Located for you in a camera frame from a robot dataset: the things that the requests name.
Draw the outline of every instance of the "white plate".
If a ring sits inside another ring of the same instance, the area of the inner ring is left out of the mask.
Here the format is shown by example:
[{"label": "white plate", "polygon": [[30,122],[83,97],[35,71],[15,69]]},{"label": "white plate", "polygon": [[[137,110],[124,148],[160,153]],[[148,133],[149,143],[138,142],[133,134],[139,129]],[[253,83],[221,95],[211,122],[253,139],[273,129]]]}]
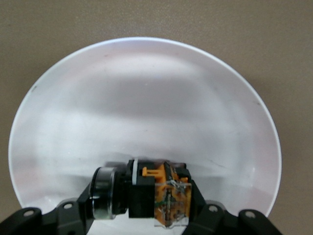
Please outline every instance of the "white plate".
[{"label": "white plate", "polygon": [[[20,204],[45,213],[77,197],[99,166],[142,156],[187,163],[205,199],[233,214],[268,215],[279,187],[279,140],[258,94],[216,57],[165,39],[105,41],[52,66],[24,98],[9,143]],[[89,234],[100,231],[182,228],[121,215]]]}]

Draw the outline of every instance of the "black cylindrical component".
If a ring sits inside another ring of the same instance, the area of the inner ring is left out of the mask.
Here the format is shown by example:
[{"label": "black cylindrical component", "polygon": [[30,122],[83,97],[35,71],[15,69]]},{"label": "black cylindrical component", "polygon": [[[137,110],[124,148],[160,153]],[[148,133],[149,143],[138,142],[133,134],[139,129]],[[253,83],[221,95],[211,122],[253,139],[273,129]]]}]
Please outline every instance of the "black cylindrical component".
[{"label": "black cylindrical component", "polygon": [[90,196],[94,219],[114,219],[127,210],[125,169],[101,167],[94,173]]}]

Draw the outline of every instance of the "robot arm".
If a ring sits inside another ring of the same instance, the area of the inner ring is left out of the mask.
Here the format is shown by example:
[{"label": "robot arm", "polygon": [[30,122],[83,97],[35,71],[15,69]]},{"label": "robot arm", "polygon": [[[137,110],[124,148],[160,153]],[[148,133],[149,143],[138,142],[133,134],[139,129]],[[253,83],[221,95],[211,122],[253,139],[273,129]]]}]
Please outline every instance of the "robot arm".
[{"label": "robot arm", "polygon": [[154,218],[156,226],[186,226],[183,235],[281,235],[259,211],[231,215],[204,200],[186,164],[131,160],[126,167],[98,168],[76,201],[42,215],[21,209],[0,223],[0,235],[86,235],[95,219]]}]

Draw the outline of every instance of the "clear plastic cover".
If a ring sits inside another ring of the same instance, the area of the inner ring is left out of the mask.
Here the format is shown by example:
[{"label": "clear plastic cover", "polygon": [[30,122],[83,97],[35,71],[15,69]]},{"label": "clear plastic cover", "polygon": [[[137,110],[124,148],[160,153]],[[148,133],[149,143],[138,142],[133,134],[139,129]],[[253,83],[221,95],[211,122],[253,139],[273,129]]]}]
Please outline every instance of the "clear plastic cover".
[{"label": "clear plastic cover", "polygon": [[191,183],[167,181],[156,184],[155,226],[172,228],[189,222]]}]

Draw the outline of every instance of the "brown surface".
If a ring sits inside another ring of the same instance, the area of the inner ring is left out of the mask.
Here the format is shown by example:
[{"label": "brown surface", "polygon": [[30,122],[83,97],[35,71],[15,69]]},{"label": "brown surface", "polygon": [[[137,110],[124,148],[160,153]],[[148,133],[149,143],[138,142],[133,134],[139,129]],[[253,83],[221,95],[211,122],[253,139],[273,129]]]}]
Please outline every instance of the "brown surface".
[{"label": "brown surface", "polygon": [[269,216],[285,235],[313,234],[312,1],[0,1],[0,220],[19,209],[7,163],[12,121],[31,85],[69,53],[153,36],[204,49],[267,105],[283,154]]}]

